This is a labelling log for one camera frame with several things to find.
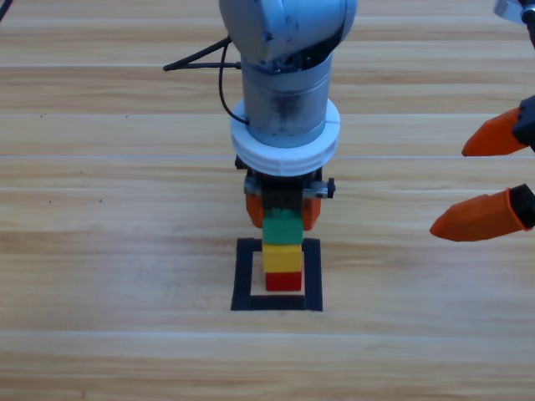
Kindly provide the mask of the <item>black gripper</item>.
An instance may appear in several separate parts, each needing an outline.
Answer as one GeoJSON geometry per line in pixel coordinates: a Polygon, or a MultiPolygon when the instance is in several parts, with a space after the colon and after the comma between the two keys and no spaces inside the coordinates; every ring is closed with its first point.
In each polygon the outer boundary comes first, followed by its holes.
{"type": "Polygon", "coordinates": [[[244,193],[247,213],[257,228],[274,210],[290,210],[303,218],[303,229],[311,231],[321,213],[323,199],[332,199],[336,191],[334,178],[323,180],[323,169],[305,175],[275,176],[260,173],[235,159],[238,170],[245,170],[244,193]]]}

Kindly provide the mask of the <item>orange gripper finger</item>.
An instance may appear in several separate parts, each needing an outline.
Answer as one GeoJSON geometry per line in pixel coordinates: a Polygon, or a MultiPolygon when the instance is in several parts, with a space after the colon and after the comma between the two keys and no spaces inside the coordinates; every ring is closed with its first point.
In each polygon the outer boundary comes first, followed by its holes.
{"type": "Polygon", "coordinates": [[[533,228],[534,192],[522,184],[451,206],[434,222],[430,233],[448,241],[474,242],[533,228]]]}
{"type": "Polygon", "coordinates": [[[486,121],[465,143],[465,157],[510,155],[534,150],[534,97],[524,99],[515,109],[486,121]]]}

